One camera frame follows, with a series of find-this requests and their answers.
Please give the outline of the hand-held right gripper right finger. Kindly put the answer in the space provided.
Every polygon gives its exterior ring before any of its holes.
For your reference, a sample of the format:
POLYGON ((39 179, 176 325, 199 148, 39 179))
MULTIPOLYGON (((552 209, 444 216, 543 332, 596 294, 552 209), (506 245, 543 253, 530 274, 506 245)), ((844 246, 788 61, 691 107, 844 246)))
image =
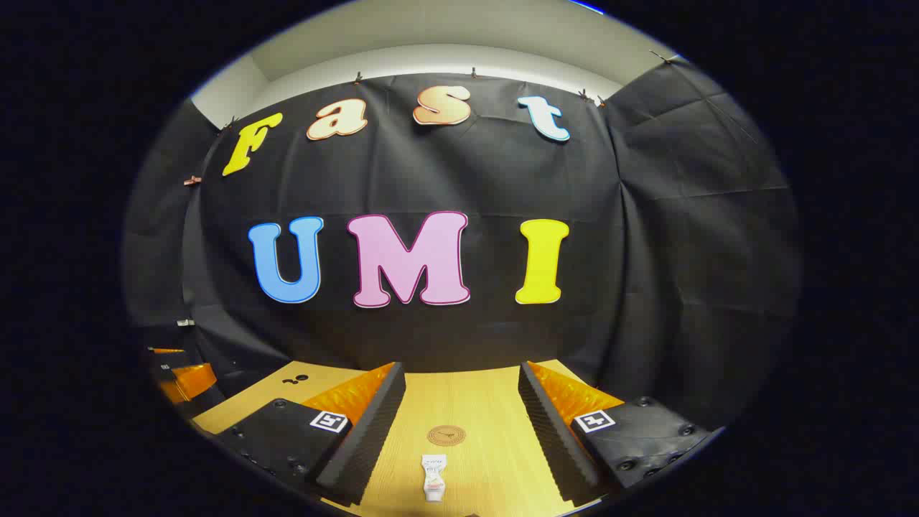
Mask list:
POLYGON ((653 397, 618 399, 532 361, 518 392, 561 497, 577 506, 675 471, 715 436, 653 397))

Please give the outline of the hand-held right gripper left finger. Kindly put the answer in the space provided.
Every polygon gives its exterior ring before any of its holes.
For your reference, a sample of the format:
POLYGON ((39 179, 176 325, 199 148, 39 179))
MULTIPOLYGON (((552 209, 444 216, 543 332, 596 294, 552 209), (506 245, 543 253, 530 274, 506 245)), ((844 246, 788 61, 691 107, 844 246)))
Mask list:
POLYGON ((394 361, 303 402, 276 397, 215 441, 286 490, 359 504, 404 393, 394 361))

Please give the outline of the white toothpaste tube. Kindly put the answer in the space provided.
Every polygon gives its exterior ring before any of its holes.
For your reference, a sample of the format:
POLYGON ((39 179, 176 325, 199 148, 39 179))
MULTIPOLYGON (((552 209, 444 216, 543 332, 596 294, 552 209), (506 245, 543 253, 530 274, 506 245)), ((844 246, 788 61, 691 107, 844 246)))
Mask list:
POLYGON ((447 456, 445 454, 422 455, 421 465, 424 469, 424 500, 427 503, 441 503, 446 490, 443 473, 447 467, 447 456))

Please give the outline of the wooden desktop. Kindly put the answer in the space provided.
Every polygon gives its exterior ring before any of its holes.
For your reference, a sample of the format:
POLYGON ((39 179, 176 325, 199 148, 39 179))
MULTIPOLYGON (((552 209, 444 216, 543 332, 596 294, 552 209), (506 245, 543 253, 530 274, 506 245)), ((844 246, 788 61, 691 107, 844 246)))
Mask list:
POLYGON ((317 501, 324 517, 557 517, 581 508, 561 497, 518 392, 519 367, 407 373, 405 393, 361 503, 317 501), (440 447, 427 432, 465 429, 440 447), (422 455, 445 454, 441 503, 427 503, 422 455))

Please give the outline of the row of brown cloth clips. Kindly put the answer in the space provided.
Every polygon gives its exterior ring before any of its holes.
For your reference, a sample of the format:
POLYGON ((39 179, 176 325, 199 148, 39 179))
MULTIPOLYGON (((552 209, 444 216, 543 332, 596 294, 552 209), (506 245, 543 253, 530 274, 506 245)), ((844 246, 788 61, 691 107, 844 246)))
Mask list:
POLYGON ((398 136, 418 147, 411 169, 424 154, 450 164, 446 153, 470 143, 499 159, 532 151, 538 171, 581 153, 593 170, 611 150, 604 109, 636 78, 603 79, 586 65, 463 44, 366 50, 276 80, 245 56, 192 95, 223 130, 183 187, 207 181, 211 190, 239 193, 260 180, 305 181, 312 159, 332 164, 335 152, 354 150, 345 160, 354 166, 372 161, 377 141, 398 136))

